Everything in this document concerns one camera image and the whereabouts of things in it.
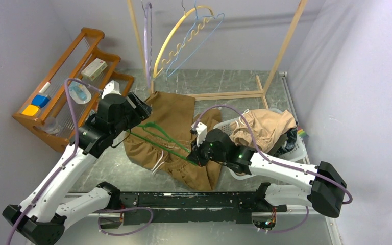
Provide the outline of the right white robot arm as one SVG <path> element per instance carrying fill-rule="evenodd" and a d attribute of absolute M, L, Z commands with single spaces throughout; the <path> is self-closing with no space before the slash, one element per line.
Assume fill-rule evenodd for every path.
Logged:
<path fill-rule="evenodd" d="M 259 153 L 255 148 L 236 145 L 220 129 L 192 129 L 196 138 L 191 142 L 187 160 L 197 166 L 210 161 L 226 166 L 231 175 L 243 180 L 264 176 L 285 182 L 285 186 L 263 183 L 255 205 L 260 211 L 273 206 L 310 206 L 313 210 L 331 218 L 340 216 L 347 185 L 335 167 L 322 161 L 319 165 L 299 164 Z"/>

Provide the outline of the dark shark print shorts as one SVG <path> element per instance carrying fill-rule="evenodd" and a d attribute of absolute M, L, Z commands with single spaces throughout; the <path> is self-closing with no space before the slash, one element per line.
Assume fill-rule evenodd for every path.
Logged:
<path fill-rule="evenodd" d="M 297 127 L 291 128 L 284 134 L 284 136 L 286 136 L 286 141 L 276 151 L 277 155 L 280 156 L 285 153 L 291 152 L 295 148 L 295 143 L 296 143 L 297 137 L 298 137 L 297 130 L 298 130 Z"/>

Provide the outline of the wooden hanger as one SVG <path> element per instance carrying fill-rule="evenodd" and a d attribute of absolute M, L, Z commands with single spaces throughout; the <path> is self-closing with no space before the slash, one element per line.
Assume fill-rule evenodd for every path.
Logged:
<path fill-rule="evenodd" d="M 180 69 L 212 36 L 223 23 L 224 13 L 217 15 L 214 9 L 208 5 L 200 5 L 193 2 L 190 9 L 183 8 L 183 14 L 172 27 L 164 40 L 158 56 L 153 63 L 152 77 L 157 78 L 161 74 L 172 76 Z M 183 50 L 203 31 L 208 24 L 215 22 L 216 26 L 185 58 L 180 58 Z"/>

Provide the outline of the green hanger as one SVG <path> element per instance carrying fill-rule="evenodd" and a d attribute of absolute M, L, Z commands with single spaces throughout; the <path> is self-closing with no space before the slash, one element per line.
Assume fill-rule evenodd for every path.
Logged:
<path fill-rule="evenodd" d="M 175 148 L 180 149 L 186 153 L 190 153 L 190 150 L 185 147 L 183 144 L 178 142 L 177 140 L 173 139 L 160 125 L 158 125 L 155 122 L 147 122 L 144 124 L 139 124 L 137 128 L 142 129 L 145 133 L 148 135 L 151 135 L 151 137 L 143 136 L 139 133 L 136 132 L 136 128 L 132 130 L 128 130 L 128 132 L 145 141 L 148 142 L 158 148 L 161 148 L 162 150 L 167 151 L 168 153 L 171 153 L 172 155 L 177 156 L 178 158 L 185 160 L 187 163 L 196 166 L 194 163 L 189 162 L 185 156 L 175 152 Z"/>

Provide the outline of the beige shorts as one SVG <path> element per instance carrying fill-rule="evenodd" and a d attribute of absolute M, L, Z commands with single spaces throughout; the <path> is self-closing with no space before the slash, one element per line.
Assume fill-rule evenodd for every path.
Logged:
<path fill-rule="evenodd" d="M 245 112 L 243 118 L 233 121 L 229 127 L 230 138 L 235 144 L 254 147 L 250 134 L 253 132 L 258 147 L 268 153 L 289 129 L 297 127 L 297 122 L 287 110 L 277 113 L 255 109 Z"/>

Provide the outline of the tan brown shorts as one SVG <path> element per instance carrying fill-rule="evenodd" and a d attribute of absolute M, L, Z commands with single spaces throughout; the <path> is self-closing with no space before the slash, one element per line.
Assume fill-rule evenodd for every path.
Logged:
<path fill-rule="evenodd" d="M 221 166 L 210 161 L 200 167 L 186 160 L 195 139 L 190 129 L 198 119 L 194 114 L 195 98 L 156 91 L 145 103 L 151 106 L 152 114 L 144 123 L 155 123 L 161 130 L 134 127 L 124 140 L 128 158 L 143 168 L 166 172 L 191 189 L 214 190 Z"/>

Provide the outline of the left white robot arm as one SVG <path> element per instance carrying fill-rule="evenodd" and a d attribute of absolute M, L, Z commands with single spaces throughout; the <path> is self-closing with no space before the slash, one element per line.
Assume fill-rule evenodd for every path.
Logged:
<path fill-rule="evenodd" d="M 102 182 L 89 193 L 64 203 L 81 174 L 113 145 L 115 138 L 148 119 L 152 108 L 130 92 L 111 93 L 99 102 L 97 112 L 78 128 L 61 159 L 41 184 L 19 205 L 3 210 L 4 219 L 34 244 L 55 244 L 66 229 L 88 214 L 121 205 L 120 191 Z"/>

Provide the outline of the lilac plastic hanger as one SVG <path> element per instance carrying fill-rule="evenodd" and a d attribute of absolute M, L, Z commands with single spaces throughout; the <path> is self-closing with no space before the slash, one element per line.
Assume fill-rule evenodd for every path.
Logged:
<path fill-rule="evenodd" d="M 142 1 L 144 13 L 143 47 L 144 47 L 144 69 L 147 88 L 153 93 L 152 83 L 152 3 Z"/>

